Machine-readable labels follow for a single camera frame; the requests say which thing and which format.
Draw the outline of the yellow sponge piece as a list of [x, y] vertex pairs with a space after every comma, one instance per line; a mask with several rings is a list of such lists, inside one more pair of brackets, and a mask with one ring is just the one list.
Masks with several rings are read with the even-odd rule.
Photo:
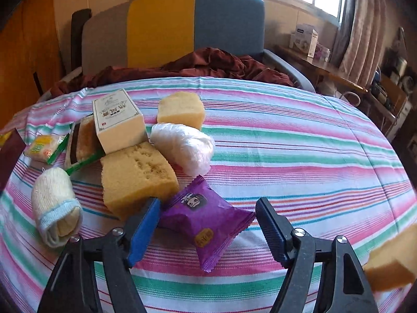
[[416, 224], [372, 250], [363, 270], [373, 292], [384, 292], [414, 283]]

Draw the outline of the white appliance box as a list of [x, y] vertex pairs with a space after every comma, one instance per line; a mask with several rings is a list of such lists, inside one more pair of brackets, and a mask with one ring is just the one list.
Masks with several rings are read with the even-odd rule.
[[291, 33], [289, 48], [313, 58], [318, 41], [318, 33], [309, 24], [297, 24], [296, 30]]

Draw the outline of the black rolled mat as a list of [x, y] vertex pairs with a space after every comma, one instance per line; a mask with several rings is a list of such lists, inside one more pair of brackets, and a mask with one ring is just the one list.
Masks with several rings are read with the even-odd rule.
[[71, 17], [71, 70], [75, 70], [82, 65], [82, 36], [83, 27], [92, 17], [91, 9], [81, 9], [75, 11]]

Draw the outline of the brown cake packet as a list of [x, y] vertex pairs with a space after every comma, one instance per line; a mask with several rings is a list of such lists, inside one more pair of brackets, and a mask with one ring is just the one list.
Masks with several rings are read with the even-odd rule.
[[105, 155], [95, 129], [94, 115], [74, 122], [69, 133], [64, 170], [68, 175]]

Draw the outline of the purple snack packet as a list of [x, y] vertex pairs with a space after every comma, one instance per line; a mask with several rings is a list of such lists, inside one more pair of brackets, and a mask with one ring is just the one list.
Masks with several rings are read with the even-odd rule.
[[253, 211], [232, 206], [199, 175], [166, 203], [158, 225], [193, 244], [201, 270], [210, 273], [254, 219]]

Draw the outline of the gold tray box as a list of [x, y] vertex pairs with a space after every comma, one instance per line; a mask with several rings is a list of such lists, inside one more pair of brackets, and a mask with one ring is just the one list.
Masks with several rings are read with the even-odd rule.
[[26, 144], [17, 129], [13, 129], [1, 147], [0, 189], [3, 193], [19, 157], [26, 149]]

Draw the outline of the cream rolled sock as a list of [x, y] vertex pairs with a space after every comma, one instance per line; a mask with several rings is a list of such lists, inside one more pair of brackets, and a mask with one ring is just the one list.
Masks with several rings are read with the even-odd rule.
[[64, 246], [81, 229], [83, 209], [62, 168], [42, 172], [33, 185], [31, 204], [38, 232], [52, 249]]

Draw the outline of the cream printed tea box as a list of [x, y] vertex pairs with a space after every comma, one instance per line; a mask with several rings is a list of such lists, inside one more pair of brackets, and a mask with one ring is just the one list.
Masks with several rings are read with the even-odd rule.
[[149, 140], [144, 116], [123, 88], [95, 99], [93, 116], [106, 155]]

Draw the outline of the small yellow sponge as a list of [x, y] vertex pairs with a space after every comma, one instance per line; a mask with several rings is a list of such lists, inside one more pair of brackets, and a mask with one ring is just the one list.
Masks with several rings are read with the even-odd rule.
[[204, 120], [204, 104], [195, 93], [176, 92], [161, 99], [158, 104], [158, 124], [183, 124], [201, 130]]

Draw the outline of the orange wooden wardrobe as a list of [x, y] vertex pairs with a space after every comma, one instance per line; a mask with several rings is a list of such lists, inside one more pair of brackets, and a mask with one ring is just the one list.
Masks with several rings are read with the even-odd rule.
[[63, 76], [54, 0], [23, 0], [1, 29], [1, 126]]

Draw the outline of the grey yellow blue headboard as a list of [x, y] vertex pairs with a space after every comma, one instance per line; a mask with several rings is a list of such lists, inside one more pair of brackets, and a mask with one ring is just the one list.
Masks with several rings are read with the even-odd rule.
[[161, 67], [205, 47], [258, 57], [264, 23], [262, 0], [133, 0], [85, 23], [82, 69]]

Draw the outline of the white plastic bag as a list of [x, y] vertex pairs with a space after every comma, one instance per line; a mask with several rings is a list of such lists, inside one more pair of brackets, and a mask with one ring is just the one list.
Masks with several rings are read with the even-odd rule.
[[184, 124], [161, 123], [151, 129], [151, 143], [170, 164], [191, 177], [205, 175], [211, 168], [215, 141], [202, 131]]

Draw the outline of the striped pink green bedsheet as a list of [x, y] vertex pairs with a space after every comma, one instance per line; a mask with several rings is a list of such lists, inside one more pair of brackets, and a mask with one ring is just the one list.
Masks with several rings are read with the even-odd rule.
[[[125, 89], [156, 123], [159, 101], [178, 91], [204, 104], [204, 133], [216, 143], [208, 184], [233, 206], [253, 210], [265, 196], [315, 237], [343, 234], [361, 262], [416, 222], [416, 195], [389, 141], [361, 111], [296, 88], [215, 78], [148, 79], [82, 89], [1, 120], [26, 143], [66, 134], [92, 103]], [[132, 270], [149, 312], [268, 312], [285, 277], [259, 225], [241, 232], [211, 273], [195, 248], [158, 230]]]

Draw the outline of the pink patterned curtain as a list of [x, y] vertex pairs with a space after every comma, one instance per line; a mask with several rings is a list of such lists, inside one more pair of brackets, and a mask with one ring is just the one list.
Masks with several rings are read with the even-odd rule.
[[367, 87], [382, 58], [386, 0], [354, 0], [353, 23], [339, 70], [361, 87]]

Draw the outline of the wooden side desk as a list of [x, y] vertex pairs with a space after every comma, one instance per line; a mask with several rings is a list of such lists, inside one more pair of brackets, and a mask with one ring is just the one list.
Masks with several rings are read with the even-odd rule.
[[285, 60], [296, 62], [301, 65], [303, 69], [313, 72], [316, 76], [329, 78], [333, 82], [338, 83], [345, 88], [349, 88], [359, 94], [368, 93], [368, 89], [366, 87], [362, 87], [357, 83], [350, 81], [346, 74], [343, 74], [337, 69], [337, 67], [328, 62], [308, 57], [301, 52], [297, 52], [296, 50], [282, 47], [280, 45], [276, 45], [274, 50], [278, 56]]

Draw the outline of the yellow green snack packet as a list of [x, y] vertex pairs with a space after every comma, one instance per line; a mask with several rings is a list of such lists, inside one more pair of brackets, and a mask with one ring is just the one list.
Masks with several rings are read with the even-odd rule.
[[24, 155], [32, 160], [53, 165], [66, 148], [69, 135], [39, 135], [24, 150]]

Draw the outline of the dark red blanket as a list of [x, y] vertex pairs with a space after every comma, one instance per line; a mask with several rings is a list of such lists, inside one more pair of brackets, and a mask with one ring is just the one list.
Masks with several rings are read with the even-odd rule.
[[81, 74], [69, 82], [60, 81], [51, 88], [51, 96], [97, 88], [113, 83], [169, 77], [214, 77], [275, 83], [294, 87], [283, 69], [274, 70], [250, 55], [237, 57], [218, 48], [206, 47], [157, 68], [117, 68], [108, 66], [96, 75]]

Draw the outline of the large yellow sponge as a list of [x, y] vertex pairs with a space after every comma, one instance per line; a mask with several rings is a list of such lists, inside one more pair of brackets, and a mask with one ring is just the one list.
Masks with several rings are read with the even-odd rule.
[[104, 204], [120, 220], [134, 215], [150, 197], [165, 202], [179, 191], [175, 171], [149, 142], [108, 154], [100, 163]]

